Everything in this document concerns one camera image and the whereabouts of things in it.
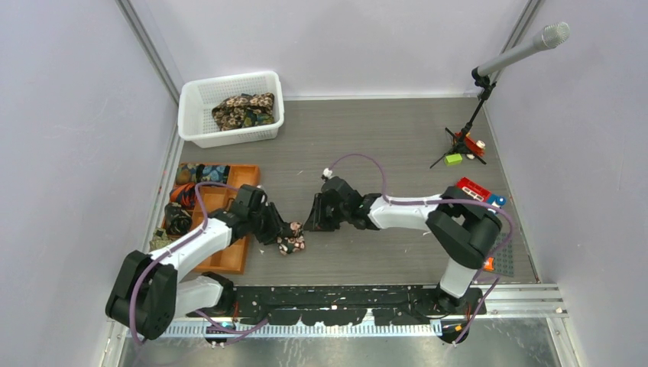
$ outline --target wooden tray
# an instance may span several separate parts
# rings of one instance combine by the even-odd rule
[[[241,187],[243,184],[257,186],[259,184],[261,179],[261,170],[259,170],[259,166],[251,164],[227,165],[230,167],[227,179],[227,184],[229,186]],[[212,212],[218,208],[225,208],[229,204],[229,200],[236,198],[236,192],[234,190],[217,186],[201,187],[200,194],[202,200],[205,202],[207,212]],[[187,212],[191,215],[191,229],[195,229],[203,222],[203,212],[200,210],[200,205],[198,205],[198,203],[196,203],[192,209],[188,209]],[[250,238],[251,235],[248,235],[243,239],[239,239],[225,250],[216,252],[214,255],[206,258],[205,261],[201,262],[193,270],[201,273],[204,271],[213,271],[215,273],[243,274],[245,272],[245,260],[248,257]]]

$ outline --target microphone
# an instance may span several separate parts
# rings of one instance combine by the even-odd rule
[[[472,71],[472,76],[475,78],[478,76],[487,76],[535,53],[552,50],[567,41],[567,38],[569,38],[569,26],[567,23],[561,21],[560,23],[548,25],[530,40],[476,67]]]

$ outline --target robotic arm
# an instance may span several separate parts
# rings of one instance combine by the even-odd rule
[[[463,313],[465,294],[501,230],[500,220],[488,209],[443,200],[471,199],[457,187],[440,195],[423,198],[387,198],[379,193],[360,195],[339,177],[325,179],[315,195],[313,209],[304,225],[310,231],[335,231],[342,222],[357,229],[380,230],[390,227],[431,231],[450,259],[439,282],[438,310]],[[455,221],[463,218],[463,223]],[[150,254],[133,251],[126,256],[105,313],[124,325],[129,324],[129,306],[136,282],[153,259],[169,254],[157,263],[142,283],[135,300],[135,329],[147,339],[156,339],[175,317],[210,308],[227,313],[235,302],[234,284],[208,272],[191,280],[183,278],[201,261],[248,234],[260,243],[276,243],[277,238],[293,237],[273,203],[262,189],[243,185],[228,209],[209,213],[206,222],[165,248]],[[187,242],[177,251],[180,243]]]
[[[304,225],[306,231],[334,231],[341,222],[357,229],[380,230],[391,227],[431,231],[450,259],[439,282],[436,304],[447,313],[464,305],[462,299],[500,233],[501,221],[479,206],[440,203],[439,200],[471,197],[457,187],[443,194],[420,198],[388,198],[379,193],[361,196],[340,177],[324,177],[321,193]]]
[[[243,185],[230,207],[211,212],[205,225],[148,255],[139,251],[128,254],[106,304],[106,315],[128,325],[135,282],[154,258],[165,253],[170,255],[155,265],[138,293],[135,309],[138,333],[156,339],[175,317],[203,308],[227,312],[235,302],[231,281],[208,272],[194,280],[178,282],[205,258],[248,234],[254,234],[260,243],[271,244],[276,243],[277,237],[292,237],[293,230],[281,219],[275,205],[267,202],[262,189]],[[171,251],[191,238],[177,251]]]

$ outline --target microphone stand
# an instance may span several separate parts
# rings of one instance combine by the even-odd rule
[[[476,86],[482,88],[481,93],[479,93],[479,103],[477,104],[477,108],[475,109],[475,112],[472,113],[470,121],[468,121],[466,125],[464,125],[458,136],[455,135],[449,128],[445,128],[445,131],[450,134],[450,136],[452,136],[452,147],[446,153],[444,153],[441,158],[434,161],[434,163],[429,166],[430,168],[436,166],[436,164],[439,163],[446,155],[450,154],[473,154],[475,158],[477,158],[482,164],[486,164],[486,161],[481,159],[477,152],[473,151],[466,144],[465,139],[470,132],[470,129],[472,128],[472,123],[475,121],[477,114],[481,110],[481,107],[484,105],[484,102],[486,102],[491,96],[491,92],[493,92],[493,88],[497,85],[497,82],[491,83],[491,79],[488,76],[480,76],[477,73],[476,67],[472,70],[472,79],[475,80]]]

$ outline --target white plastic basket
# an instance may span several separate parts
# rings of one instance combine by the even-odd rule
[[[212,109],[223,100],[242,93],[273,93],[274,124],[219,131]],[[180,94],[178,133],[182,139],[193,141],[201,148],[273,139],[283,124],[284,96],[279,76],[274,71],[196,80],[185,84]]]

